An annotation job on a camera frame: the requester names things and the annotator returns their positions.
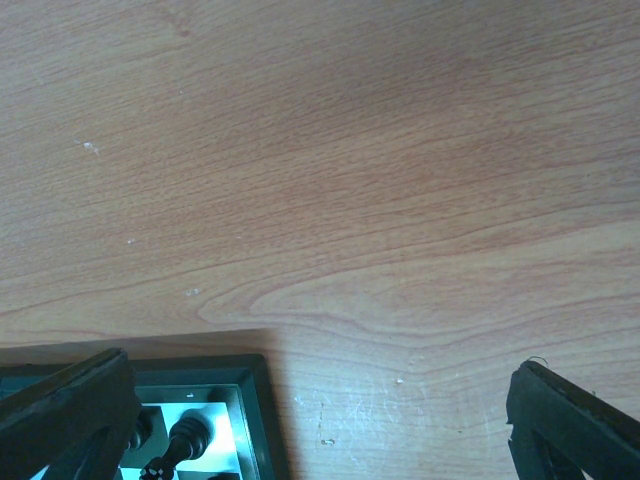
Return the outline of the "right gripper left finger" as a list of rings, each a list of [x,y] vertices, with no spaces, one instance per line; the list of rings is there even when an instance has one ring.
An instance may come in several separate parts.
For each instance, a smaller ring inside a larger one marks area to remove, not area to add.
[[[113,479],[141,403],[127,353],[1,368],[1,477]]]

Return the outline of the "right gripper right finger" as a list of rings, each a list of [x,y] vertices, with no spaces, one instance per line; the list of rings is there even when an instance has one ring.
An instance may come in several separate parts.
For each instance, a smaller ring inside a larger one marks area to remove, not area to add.
[[[513,372],[506,413],[520,479],[639,477],[639,422],[538,362]]]

